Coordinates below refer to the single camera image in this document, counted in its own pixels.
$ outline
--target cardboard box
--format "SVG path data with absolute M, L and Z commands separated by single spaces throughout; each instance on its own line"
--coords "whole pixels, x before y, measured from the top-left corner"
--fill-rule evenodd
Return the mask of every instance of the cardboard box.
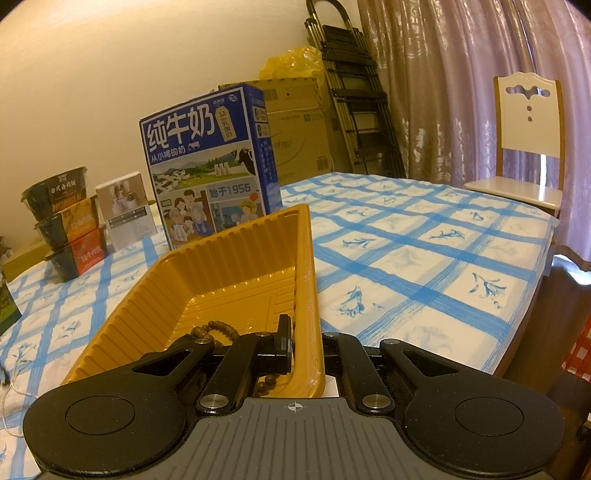
M 140 121 L 171 248 L 282 209 L 263 92 L 242 84 Z
M 265 95 L 280 185 L 333 171 L 327 119 L 316 79 L 294 77 L 248 83 Z

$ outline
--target red label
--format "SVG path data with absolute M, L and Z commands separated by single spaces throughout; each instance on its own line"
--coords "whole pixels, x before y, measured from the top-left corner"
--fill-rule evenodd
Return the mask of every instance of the red label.
M 72 254 L 79 274 L 83 274 L 90 267 L 103 260 L 106 254 L 103 250 L 100 229 L 97 228 L 72 243 Z

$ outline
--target barcode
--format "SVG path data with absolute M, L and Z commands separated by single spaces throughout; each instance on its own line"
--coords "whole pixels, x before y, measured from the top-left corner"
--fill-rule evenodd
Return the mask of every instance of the barcode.
M 318 157 L 316 163 L 318 165 L 318 171 L 325 170 L 329 167 L 329 159 L 326 157 Z
M 269 88 L 268 90 L 263 90 L 262 94 L 266 102 L 272 102 L 273 100 L 278 99 L 276 88 Z

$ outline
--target family illustration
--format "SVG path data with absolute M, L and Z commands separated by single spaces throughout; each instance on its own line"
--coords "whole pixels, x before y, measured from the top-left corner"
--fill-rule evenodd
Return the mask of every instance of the family illustration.
M 169 228 L 170 237 L 176 242 L 184 243 L 195 236 L 209 236 L 214 233 L 202 204 L 195 201 L 192 190 L 185 190 L 183 197 L 176 198 L 169 215 L 172 222 Z

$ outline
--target crosshair mark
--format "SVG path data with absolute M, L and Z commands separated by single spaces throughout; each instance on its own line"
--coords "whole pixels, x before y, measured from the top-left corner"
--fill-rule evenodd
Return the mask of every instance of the crosshair mark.
M 295 401 L 286 406 L 286 408 L 289 408 L 291 411 L 300 411 L 302 408 L 305 408 L 305 406 Z

